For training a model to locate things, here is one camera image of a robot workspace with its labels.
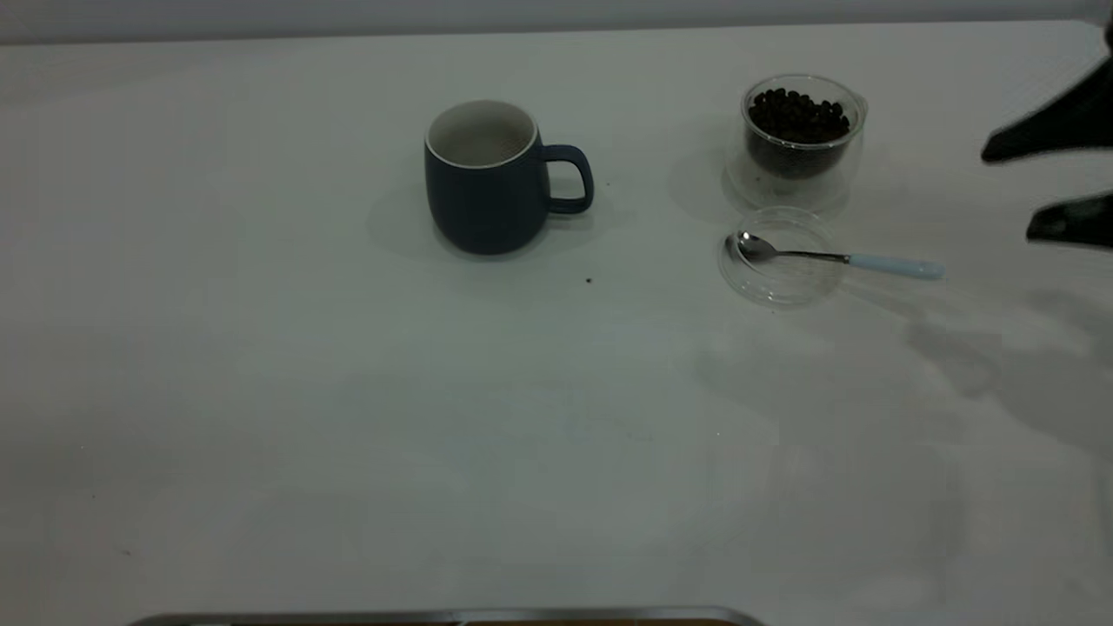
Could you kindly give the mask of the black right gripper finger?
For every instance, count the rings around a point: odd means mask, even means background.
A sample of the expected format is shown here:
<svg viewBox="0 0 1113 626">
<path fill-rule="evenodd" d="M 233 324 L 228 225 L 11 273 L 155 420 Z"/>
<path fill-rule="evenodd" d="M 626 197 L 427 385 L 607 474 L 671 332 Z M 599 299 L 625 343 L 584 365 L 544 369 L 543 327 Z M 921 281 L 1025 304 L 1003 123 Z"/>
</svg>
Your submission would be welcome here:
<svg viewBox="0 0 1113 626">
<path fill-rule="evenodd" d="M 1099 63 L 1053 102 L 989 135 L 981 158 L 1004 163 L 1043 153 L 1112 146 L 1112 59 Z"/>
<path fill-rule="evenodd" d="M 1112 194 L 1053 203 L 1035 211 L 1026 241 L 1112 250 Z"/>
</svg>

